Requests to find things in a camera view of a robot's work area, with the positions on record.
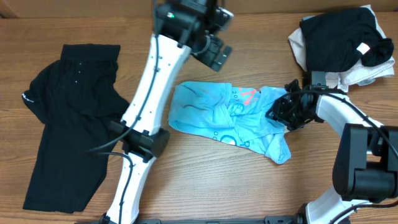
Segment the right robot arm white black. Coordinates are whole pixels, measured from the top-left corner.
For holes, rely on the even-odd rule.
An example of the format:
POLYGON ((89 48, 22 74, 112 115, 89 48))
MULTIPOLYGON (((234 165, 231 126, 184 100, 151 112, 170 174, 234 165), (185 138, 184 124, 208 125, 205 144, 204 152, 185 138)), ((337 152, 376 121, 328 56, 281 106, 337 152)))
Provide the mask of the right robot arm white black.
POLYGON ((289 91, 275 100, 266 117, 289 131, 326 122, 340 137, 333 185, 302 205, 284 223, 349 223, 360 208, 397 206, 397 127, 364 114, 340 90, 289 91))

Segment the light blue printed t-shirt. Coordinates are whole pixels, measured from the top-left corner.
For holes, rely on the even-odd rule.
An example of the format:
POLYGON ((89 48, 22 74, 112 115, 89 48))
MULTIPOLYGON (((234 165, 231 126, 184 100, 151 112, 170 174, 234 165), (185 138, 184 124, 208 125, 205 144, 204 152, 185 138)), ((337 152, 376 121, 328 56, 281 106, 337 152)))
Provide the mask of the light blue printed t-shirt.
POLYGON ((283 88, 235 87, 231 83, 184 82, 175 87, 169 125, 177 131, 250 149, 283 164, 291 153, 285 126, 266 117, 283 88))

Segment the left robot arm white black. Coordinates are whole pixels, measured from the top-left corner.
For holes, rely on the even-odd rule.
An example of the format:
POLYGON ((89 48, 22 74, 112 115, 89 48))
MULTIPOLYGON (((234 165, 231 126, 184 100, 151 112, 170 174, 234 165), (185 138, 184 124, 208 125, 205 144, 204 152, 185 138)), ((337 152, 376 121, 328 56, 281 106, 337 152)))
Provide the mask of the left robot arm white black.
POLYGON ((155 4, 146 67, 121 121, 110 128, 123 142, 123 167, 114 200, 99 223, 136 223, 150 168, 169 141, 161 127, 163 110, 180 69, 190 57, 218 72, 232 48, 217 34, 233 13, 216 1, 166 1, 155 4))

